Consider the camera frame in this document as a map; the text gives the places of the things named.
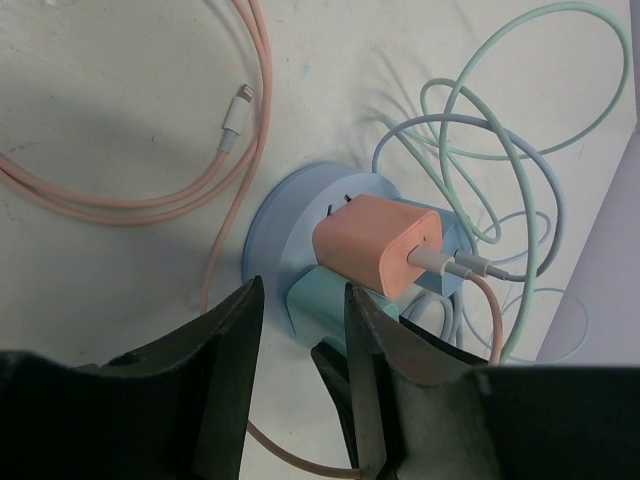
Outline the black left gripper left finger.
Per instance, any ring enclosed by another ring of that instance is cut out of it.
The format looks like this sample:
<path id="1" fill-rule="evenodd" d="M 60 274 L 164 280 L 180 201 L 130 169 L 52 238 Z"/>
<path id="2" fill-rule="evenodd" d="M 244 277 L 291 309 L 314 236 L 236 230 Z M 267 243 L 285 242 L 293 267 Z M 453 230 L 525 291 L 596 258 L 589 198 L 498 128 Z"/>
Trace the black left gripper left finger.
<path id="1" fill-rule="evenodd" d="M 5 479 L 235 479 L 263 325 L 253 278 L 105 365 L 1 355 Z"/>

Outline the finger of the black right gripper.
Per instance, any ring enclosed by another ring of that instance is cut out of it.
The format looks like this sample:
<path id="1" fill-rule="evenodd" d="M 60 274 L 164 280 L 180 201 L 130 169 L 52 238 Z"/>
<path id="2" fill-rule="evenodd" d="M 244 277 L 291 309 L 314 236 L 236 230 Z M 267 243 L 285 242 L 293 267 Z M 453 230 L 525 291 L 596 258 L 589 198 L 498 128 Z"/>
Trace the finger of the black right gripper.
<path id="1" fill-rule="evenodd" d="M 319 342 L 311 349 L 311 358 L 336 408 L 351 467 L 358 468 L 347 359 L 326 342 Z"/>

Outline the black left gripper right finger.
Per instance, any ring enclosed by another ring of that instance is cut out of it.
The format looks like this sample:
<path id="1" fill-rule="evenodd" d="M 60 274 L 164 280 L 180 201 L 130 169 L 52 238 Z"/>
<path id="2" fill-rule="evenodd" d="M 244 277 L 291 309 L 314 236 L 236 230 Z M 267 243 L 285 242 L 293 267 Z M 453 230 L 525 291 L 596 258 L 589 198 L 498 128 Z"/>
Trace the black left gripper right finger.
<path id="1" fill-rule="evenodd" d="M 468 365 L 345 290 L 364 479 L 635 479 L 634 367 Z"/>

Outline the teal charger plug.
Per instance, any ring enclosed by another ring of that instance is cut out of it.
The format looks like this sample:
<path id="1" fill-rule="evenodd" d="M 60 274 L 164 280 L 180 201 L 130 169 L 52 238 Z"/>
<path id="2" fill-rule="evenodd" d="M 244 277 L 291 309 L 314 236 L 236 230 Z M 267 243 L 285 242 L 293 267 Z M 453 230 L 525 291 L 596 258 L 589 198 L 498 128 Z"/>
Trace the teal charger plug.
<path id="1" fill-rule="evenodd" d="M 346 355 L 345 288 L 348 280 L 316 266 L 289 290 L 286 307 L 297 341 L 308 347 L 326 342 Z"/>

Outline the orange pink charger plug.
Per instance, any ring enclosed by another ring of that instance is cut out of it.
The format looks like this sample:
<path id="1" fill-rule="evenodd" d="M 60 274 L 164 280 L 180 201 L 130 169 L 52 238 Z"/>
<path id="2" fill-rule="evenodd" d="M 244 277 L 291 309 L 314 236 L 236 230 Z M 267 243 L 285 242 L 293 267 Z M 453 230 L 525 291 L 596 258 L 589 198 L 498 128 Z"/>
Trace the orange pink charger plug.
<path id="1" fill-rule="evenodd" d="M 322 220 L 312 234 L 318 264 L 390 299 L 423 273 L 409 263 L 418 247 L 443 246 L 438 212 L 361 194 Z"/>

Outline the round blue power strip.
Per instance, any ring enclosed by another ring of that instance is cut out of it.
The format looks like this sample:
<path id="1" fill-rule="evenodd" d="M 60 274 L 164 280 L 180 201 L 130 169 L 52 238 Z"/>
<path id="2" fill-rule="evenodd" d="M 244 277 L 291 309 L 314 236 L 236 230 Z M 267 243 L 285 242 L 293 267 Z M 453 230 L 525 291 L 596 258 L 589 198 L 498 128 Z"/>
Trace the round blue power strip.
<path id="1" fill-rule="evenodd" d="M 260 276 L 265 316 L 293 329 L 286 308 L 289 289 L 317 264 L 312 246 L 316 226 L 361 194 L 396 200 L 398 188 L 383 176 L 334 162 L 306 165 L 283 179 L 251 222 L 242 255 L 242 279 Z"/>

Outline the blue charger plug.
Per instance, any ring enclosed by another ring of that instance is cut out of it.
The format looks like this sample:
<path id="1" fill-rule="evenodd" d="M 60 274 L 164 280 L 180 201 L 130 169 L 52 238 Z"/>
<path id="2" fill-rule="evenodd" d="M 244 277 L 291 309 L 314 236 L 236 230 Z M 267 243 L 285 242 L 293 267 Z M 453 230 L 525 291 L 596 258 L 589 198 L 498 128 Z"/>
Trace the blue charger plug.
<path id="1" fill-rule="evenodd" d="M 412 201 L 406 198 L 396 197 L 395 201 L 408 205 L 426 208 L 436 211 L 441 220 L 443 238 L 442 253 L 455 257 L 459 251 L 470 253 L 472 251 L 469 238 L 462 227 L 457 215 L 448 209 L 438 208 Z M 438 276 L 433 273 L 423 273 L 414 284 L 423 289 L 434 292 L 443 297 L 451 297 L 462 285 L 463 279 L 450 273 Z"/>

